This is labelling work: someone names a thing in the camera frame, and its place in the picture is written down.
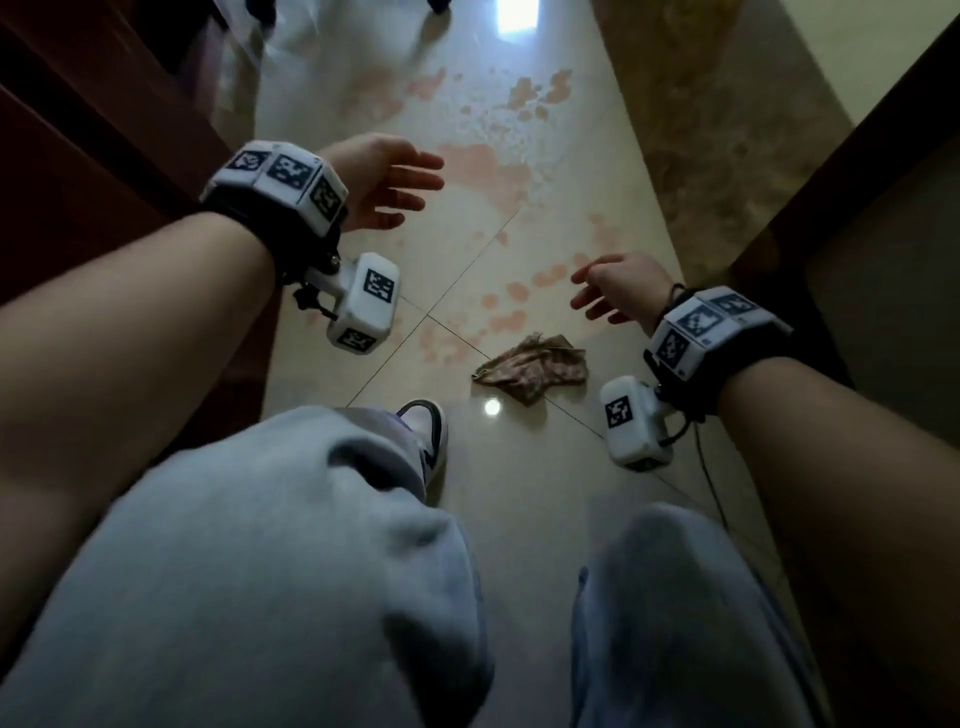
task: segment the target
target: wrist-mounted device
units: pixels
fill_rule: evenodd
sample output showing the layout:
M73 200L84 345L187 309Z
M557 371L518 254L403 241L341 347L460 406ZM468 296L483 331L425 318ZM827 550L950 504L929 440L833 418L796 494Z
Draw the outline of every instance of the wrist-mounted device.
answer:
M792 331L727 286L684 291L660 317L643 355L659 385L621 376L600 391L613 461L642 472L668 465L690 422L716 412L727 379L761 359L789 355ZM685 420L670 436L665 418L674 411Z
M400 273L376 253L355 261L337 251L348 190L326 161L295 144L251 141L207 183L203 209L236 220L267 247L280 285L296 283L301 310L330 323L339 349L370 353L389 335L400 296ZM320 303L321 293L333 306Z

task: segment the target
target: wire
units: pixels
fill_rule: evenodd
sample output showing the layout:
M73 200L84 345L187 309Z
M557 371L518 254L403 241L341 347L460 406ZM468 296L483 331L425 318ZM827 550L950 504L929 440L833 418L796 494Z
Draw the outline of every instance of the wire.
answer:
M700 467L704 471L704 476L707 478L707 485L710 487L710 492L713 493L713 502L717 504L717 511L720 513L720 521L723 523L723 529L730 533L730 524L727 523L727 514L723 511L723 506L720 505L720 497L717 496L717 489L713 487L713 478L710 477L710 472L707 470L707 460L704 458L704 446L700 442L700 425L694 423L693 425L693 434L697 439L697 454L700 456Z
M662 448L667 448L677 442L680 438L686 435L686 431L690 429L690 418L684 415L684 426L680 428L680 432L676 435L670 435L666 440L660 440L658 445Z

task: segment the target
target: sneaker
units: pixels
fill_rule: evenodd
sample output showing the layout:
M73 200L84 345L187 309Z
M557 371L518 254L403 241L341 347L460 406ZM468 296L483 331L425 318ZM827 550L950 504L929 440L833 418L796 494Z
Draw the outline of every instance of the sneaker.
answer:
M433 476L446 461L446 415L432 400L408 401L397 410L396 415L420 441L423 482L429 488Z

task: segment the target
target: light gray pants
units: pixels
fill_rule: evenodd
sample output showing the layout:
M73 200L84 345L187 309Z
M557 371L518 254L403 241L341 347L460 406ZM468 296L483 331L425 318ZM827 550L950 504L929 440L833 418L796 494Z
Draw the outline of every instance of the light gray pants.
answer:
M0 725L466 725L492 681L479 582L423 498L419 445L379 410L175 455L50 596ZM585 728L812 722L782 621L694 514L647 511L582 572L573 637Z

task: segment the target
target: rag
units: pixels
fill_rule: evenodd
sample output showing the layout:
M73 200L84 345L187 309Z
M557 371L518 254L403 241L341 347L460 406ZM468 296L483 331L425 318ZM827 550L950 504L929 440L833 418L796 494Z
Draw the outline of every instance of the rag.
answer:
M477 384L506 392L528 407L554 384L583 384L587 381L587 352L574 349L565 336L537 332L512 349L491 359L473 373Z

